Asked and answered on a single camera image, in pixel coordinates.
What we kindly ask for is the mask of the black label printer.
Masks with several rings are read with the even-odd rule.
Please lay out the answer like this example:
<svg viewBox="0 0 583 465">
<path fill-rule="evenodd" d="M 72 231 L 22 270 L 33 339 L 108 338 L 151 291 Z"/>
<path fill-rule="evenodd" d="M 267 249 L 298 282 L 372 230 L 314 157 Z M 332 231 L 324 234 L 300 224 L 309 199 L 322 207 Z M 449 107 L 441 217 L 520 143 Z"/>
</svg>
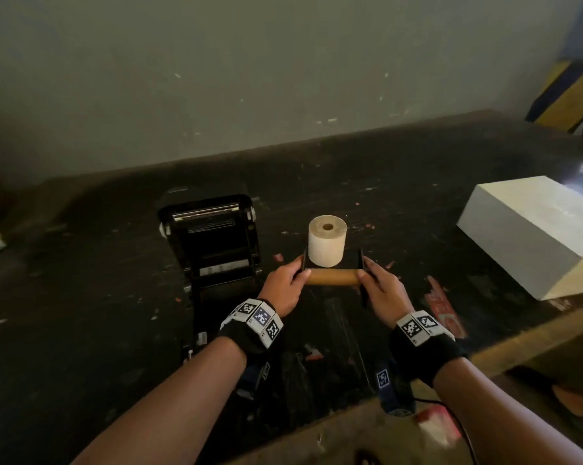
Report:
<svg viewBox="0 0 583 465">
<path fill-rule="evenodd" d="M 184 362 L 216 336 L 236 305 L 259 292 L 256 213 L 244 185 L 175 187 L 162 195 L 157 217 L 184 277 Z"/>
</svg>

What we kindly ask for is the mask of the white paper roll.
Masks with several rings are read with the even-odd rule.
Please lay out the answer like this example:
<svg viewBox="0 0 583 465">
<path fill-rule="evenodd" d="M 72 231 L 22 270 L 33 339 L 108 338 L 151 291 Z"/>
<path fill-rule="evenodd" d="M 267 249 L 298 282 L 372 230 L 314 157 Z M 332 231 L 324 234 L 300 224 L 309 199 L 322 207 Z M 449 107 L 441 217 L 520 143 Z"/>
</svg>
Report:
<svg viewBox="0 0 583 465">
<path fill-rule="evenodd" d="M 344 256 L 347 225 L 333 215 L 313 218 L 308 226 L 308 258 L 323 268 L 338 265 Z"/>
</svg>

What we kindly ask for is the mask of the red label sticker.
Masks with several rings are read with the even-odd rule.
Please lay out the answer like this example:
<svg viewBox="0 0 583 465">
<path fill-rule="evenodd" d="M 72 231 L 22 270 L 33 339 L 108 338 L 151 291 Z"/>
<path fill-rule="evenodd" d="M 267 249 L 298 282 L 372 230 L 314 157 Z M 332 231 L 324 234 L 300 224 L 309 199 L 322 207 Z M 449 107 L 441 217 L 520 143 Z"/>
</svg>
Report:
<svg viewBox="0 0 583 465">
<path fill-rule="evenodd" d="M 429 291 L 424 294 L 421 303 L 429 309 L 452 336 L 458 340 L 466 339 L 468 333 L 458 313 L 450 303 L 446 291 L 433 276 L 428 275 L 426 280 L 429 284 Z"/>
</svg>

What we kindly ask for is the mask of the red white wrapper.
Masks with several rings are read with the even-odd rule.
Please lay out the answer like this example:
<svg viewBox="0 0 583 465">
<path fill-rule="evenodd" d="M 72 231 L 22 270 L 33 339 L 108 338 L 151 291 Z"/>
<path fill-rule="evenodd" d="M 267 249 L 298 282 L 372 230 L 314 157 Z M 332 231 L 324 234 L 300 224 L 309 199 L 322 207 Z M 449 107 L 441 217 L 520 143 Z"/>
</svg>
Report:
<svg viewBox="0 0 583 465">
<path fill-rule="evenodd" d="M 463 439 L 456 422 L 442 404 L 429 404 L 414 415 L 414 422 L 437 446 L 455 447 Z"/>
</svg>

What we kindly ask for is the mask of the person's left hand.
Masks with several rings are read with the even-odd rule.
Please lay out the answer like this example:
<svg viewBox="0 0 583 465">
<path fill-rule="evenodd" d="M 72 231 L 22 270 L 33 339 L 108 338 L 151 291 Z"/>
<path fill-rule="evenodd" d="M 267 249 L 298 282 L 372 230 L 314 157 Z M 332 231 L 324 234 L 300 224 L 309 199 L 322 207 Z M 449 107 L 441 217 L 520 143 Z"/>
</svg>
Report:
<svg viewBox="0 0 583 465">
<path fill-rule="evenodd" d="M 287 265 L 271 272 L 257 297 L 272 307 L 280 318 L 287 317 L 296 307 L 304 287 L 292 287 L 293 277 L 298 273 L 303 255 Z"/>
</svg>

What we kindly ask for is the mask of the white cardboard box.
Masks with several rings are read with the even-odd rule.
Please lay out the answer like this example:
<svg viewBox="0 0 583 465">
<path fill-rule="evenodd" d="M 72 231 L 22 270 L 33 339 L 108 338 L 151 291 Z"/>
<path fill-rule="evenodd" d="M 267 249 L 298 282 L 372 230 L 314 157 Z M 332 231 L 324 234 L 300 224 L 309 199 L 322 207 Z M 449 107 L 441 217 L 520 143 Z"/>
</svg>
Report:
<svg viewBox="0 0 583 465">
<path fill-rule="evenodd" d="M 457 226 L 536 300 L 583 294 L 583 194 L 545 176 L 474 187 Z"/>
</svg>

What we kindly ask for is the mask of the yellow black striped post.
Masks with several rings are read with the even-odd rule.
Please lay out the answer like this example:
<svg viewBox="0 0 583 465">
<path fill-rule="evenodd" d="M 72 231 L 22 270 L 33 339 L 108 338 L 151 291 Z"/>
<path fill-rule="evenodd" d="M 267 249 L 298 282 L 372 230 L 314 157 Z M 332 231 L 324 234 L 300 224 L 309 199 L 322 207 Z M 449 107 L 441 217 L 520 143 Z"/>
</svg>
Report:
<svg viewBox="0 0 583 465">
<path fill-rule="evenodd" d="M 583 61 L 552 67 L 525 120 L 583 137 Z"/>
</svg>

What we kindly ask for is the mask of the brown cardboard tube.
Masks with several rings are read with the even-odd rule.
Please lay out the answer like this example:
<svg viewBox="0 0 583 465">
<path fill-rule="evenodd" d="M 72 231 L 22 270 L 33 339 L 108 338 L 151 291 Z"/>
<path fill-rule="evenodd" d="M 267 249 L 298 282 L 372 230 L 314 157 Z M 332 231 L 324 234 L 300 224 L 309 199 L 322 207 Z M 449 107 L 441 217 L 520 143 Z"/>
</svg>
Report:
<svg viewBox="0 0 583 465">
<path fill-rule="evenodd" d="M 359 286 L 356 269 L 311 268 L 305 285 L 308 286 Z"/>
</svg>

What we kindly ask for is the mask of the person's right forearm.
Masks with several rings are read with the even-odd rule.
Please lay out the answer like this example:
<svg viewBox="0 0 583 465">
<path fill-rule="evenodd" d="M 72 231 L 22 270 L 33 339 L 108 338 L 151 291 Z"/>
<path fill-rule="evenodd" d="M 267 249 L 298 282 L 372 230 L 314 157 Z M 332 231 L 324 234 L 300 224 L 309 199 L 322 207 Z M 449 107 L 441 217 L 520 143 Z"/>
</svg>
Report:
<svg viewBox="0 0 583 465">
<path fill-rule="evenodd" d="M 479 465 L 583 465 L 583 449 L 466 358 L 445 364 L 433 386 L 466 430 Z"/>
</svg>

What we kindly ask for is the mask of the black marker wristband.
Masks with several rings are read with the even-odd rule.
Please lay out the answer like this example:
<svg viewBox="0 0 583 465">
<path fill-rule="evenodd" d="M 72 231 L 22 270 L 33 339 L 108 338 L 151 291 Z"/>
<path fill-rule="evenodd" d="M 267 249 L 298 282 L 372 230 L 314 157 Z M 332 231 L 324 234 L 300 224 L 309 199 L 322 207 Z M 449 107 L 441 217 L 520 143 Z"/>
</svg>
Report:
<svg viewBox="0 0 583 465">
<path fill-rule="evenodd" d="M 218 337 L 233 341 L 250 360 L 264 357 L 283 327 L 281 317 L 267 300 L 249 298 L 222 321 Z"/>
<path fill-rule="evenodd" d="M 418 379 L 430 388 L 447 363 L 468 358 L 451 332 L 426 311 L 414 311 L 396 322 L 389 349 L 404 379 Z"/>
</svg>

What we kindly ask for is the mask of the black roll holder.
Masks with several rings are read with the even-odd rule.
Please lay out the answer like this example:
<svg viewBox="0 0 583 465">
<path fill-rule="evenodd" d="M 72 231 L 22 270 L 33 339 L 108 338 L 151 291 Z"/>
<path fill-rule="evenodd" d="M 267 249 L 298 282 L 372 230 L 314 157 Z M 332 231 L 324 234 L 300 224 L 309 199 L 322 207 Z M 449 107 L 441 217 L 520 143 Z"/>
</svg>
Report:
<svg viewBox="0 0 583 465">
<path fill-rule="evenodd" d="M 316 266 L 311 263 L 308 258 L 308 249 L 305 248 L 304 255 L 303 255 L 303 262 L 301 268 L 298 272 L 301 272 L 305 269 L 311 268 L 322 268 L 320 266 Z M 364 261 L 364 253 L 362 249 L 345 249 L 344 256 L 342 261 L 332 267 L 332 268 L 342 268 L 342 269 L 356 269 L 356 270 L 366 270 L 366 265 Z M 368 308 L 368 294 L 365 291 L 364 287 L 360 284 L 359 286 L 325 286 L 325 287 L 347 287 L 356 289 L 358 295 L 360 297 L 360 305 L 366 309 Z"/>
</svg>

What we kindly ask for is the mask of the person's left forearm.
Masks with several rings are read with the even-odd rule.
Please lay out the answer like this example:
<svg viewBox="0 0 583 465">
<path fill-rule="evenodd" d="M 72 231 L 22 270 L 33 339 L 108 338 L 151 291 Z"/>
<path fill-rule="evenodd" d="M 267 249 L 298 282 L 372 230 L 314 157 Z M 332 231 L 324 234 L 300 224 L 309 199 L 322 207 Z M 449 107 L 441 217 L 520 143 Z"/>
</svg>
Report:
<svg viewBox="0 0 583 465">
<path fill-rule="evenodd" d="M 219 337 L 96 437 L 72 465 L 194 465 L 247 365 Z"/>
</svg>

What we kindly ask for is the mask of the person's right hand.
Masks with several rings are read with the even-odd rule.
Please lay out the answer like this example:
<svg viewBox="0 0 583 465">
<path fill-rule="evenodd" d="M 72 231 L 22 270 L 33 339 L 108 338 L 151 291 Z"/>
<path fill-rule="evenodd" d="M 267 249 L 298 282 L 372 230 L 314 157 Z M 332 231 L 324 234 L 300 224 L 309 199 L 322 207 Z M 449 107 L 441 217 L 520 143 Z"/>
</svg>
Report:
<svg viewBox="0 0 583 465">
<path fill-rule="evenodd" d="M 415 311 L 414 306 L 399 278 L 382 266 L 364 256 L 367 272 L 376 281 L 376 296 L 369 297 L 373 312 L 389 329 L 397 322 Z"/>
</svg>

